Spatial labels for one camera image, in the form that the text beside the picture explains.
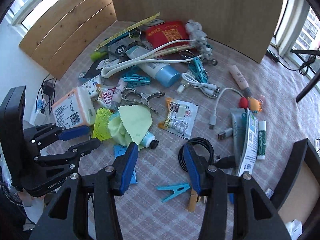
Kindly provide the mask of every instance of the yellow measuring tape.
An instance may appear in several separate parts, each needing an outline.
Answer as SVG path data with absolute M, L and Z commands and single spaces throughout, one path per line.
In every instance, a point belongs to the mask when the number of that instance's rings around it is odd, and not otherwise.
M 153 20 L 156 19 L 158 16 L 160 16 L 160 13 L 157 13 L 157 14 L 155 14 L 155 15 L 147 18 L 147 19 L 144 19 L 144 20 L 142 20 L 142 21 L 140 21 L 140 22 L 137 22 L 137 23 L 131 25 L 131 26 L 128 27 L 128 28 L 125 28 L 124 30 L 118 32 L 117 34 L 113 35 L 112 37 L 110 37 L 110 38 L 106 39 L 105 41 L 101 42 L 101 43 L 96 47 L 95 51 L 97 51 L 97 50 L 100 49 L 101 47 L 105 46 L 105 45 L 108 44 L 110 41 L 114 40 L 115 38 L 119 37 L 120 35 L 122 35 L 122 34 L 124 34 L 124 33 L 126 33 L 126 32 L 129 32 L 129 31 L 131 31 L 131 30 L 133 30 L 133 29 L 135 29 L 135 28 L 138 28 L 139 26 L 141 26 L 141 25 L 143 25 L 143 24 L 145 24 L 145 23 L 147 23 L 147 22 L 153 21 Z

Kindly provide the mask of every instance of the tablecloth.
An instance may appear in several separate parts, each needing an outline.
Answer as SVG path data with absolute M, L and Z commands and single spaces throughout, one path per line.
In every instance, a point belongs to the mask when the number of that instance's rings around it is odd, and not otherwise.
M 89 55 L 96 45 L 131 24 L 115 22 L 80 54 L 61 80 L 56 82 L 56 100 L 75 86 L 81 85 L 78 80 L 79 73 L 89 69 L 92 64 Z M 215 67 L 204 65 L 209 74 L 209 82 L 220 85 L 221 88 L 238 89 L 228 72 L 228 65 L 235 64 L 248 81 L 253 95 L 266 97 L 267 105 L 264 106 L 262 113 L 257 114 L 259 120 L 267 122 L 266 159 L 255 163 L 252 175 L 263 190 L 268 187 L 274 189 L 287 164 L 293 143 L 303 138 L 309 138 L 314 142 L 319 135 L 319 93 L 313 89 L 297 104 L 295 97 L 308 83 L 307 77 L 303 77 L 298 72 L 286 70 L 266 56 L 258 64 L 223 44 L 215 41 L 209 41 L 209 43 L 213 46 L 214 58 L 218 60 Z M 184 64 L 172 65 L 180 72 L 187 70 Z M 116 85 L 118 79 L 119 75 L 115 74 L 106 83 Z M 214 130 L 209 130 L 208 119 L 215 100 L 191 87 L 178 95 L 176 89 L 179 84 L 180 82 L 177 82 L 170 88 L 164 88 L 157 81 L 152 80 L 150 85 L 138 87 L 137 90 L 143 93 L 164 91 L 166 96 L 199 105 L 191 137 L 208 139 L 216 155 L 221 157 L 232 155 L 233 139 L 218 141 L 217 133 L 231 127 L 229 109 L 237 106 L 239 95 L 232 91 L 224 93 L 217 109 L 216 126 Z M 157 124 L 167 115 L 165 99 L 155 98 L 150 103 L 159 112 L 159 114 L 152 113 L 153 124 L 150 128 L 159 140 L 159 145 L 155 150 L 143 149 L 139 152 L 136 163 L 138 184 L 130 185 L 124 196 L 115 197 L 123 238 L 125 240 L 197 239 L 204 215 L 204 203 L 197 204 L 195 212 L 187 212 L 189 191 L 167 203 L 161 203 L 161 199 L 166 197 L 168 192 L 156 190 L 156 186 L 190 181 L 188 174 L 180 168 L 178 163 L 178 151 L 186 140 L 157 127 Z M 63 153 L 70 146 L 87 139 L 87 137 L 80 137 L 67 142 L 58 141 L 48 146 L 47 152 Z M 81 158 L 79 173 L 92 174 L 112 164 L 113 145 L 112 139 L 106 140 L 98 149 Z M 206 155 L 202 149 L 197 150 L 201 152 L 200 154 Z M 89 218 L 94 222 L 92 205 L 89 205 Z M 232 238 L 232 226 L 233 207 L 228 203 L 226 239 Z

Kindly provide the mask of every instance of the snack packet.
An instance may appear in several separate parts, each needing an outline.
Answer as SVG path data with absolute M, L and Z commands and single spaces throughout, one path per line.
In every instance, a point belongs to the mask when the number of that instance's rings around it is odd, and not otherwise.
M 198 106 L 173 98 L 166 98 L 165 100 L 169 108 L 168 117 L 164 122 L 159 123 L 158 127 L 189 140 Z
M 97 84 L 96 87 L 99 90 L 99 97 L 97 99 L 98 104 L 101 107 L 110 109 L 111 102 L 112 102 L 112 96 L 116 90 L 116 87 L 105 86 L 105 85 L 101 85 L 101 84 Z

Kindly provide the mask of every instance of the coiled black cable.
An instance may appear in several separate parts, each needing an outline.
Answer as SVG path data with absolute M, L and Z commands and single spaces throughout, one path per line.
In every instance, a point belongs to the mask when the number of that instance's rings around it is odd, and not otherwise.
M 196 138 L 188 140 L 188 142 L 191 143 L 192 145 L 200 144 L 204 148 L 206 148 L 207 151 L 209 152 L 208 163 L 209 163 L 209 165 L 213 165 L 213 162 L 214 162 L 214 150 L 213 150 L 213 147 L 212 147 L 211 143 L 208 140 L 206 140 L 204 138 L 201 138 L 201 137 L 196 137 Z M 187 166 L 186 166 L 186 162 L 184 161 L 184 157 L 183 157 L 183 146 L 179 150 L 178 161 L 179 161 L 179 164 L 180 164 L 181 168 L 184 171 L 188 172 L 188 169 L 187 169 Z
M 208 140 L 201 138 L 201 137 L 196 137 L 196 138 L 188 140 L 188 142 L 191 143 L 192 145 L 200 144 L 204 148 L 207 149 L 207 151 L 209 152 L 209 160 L 208 160 L 209 165 L 214 165 L 219 169 L 229 169 L 229 168 L 236 167 L 236 158 L 234 155 L 224 157 L 224 158 L 220 159 L 219 161 L 217 161 L 216 163 L 214 163 L 214 150 L 213 150 L 211 143 Z M 184 147 L 184 145 L 179 150 L 178 161 L 179 161 L 181 168 L 184 171 L 188 172 L 188 168 L 187 168 L 186 162 L 183 157 L 183 147 Z

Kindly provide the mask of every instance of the red packet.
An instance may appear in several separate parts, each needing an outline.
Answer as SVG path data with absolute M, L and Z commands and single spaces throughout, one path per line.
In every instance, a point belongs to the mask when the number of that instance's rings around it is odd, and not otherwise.
M 186 29 L 182 21 L 166 22 L 157 26 L 153 26 L 146 31 L 147 39 L 153 48 L 168 43 L 169 41 L 187 40 L 189 39 Z M 177 42 L 165 48 L 188 44 L 188 42 Z

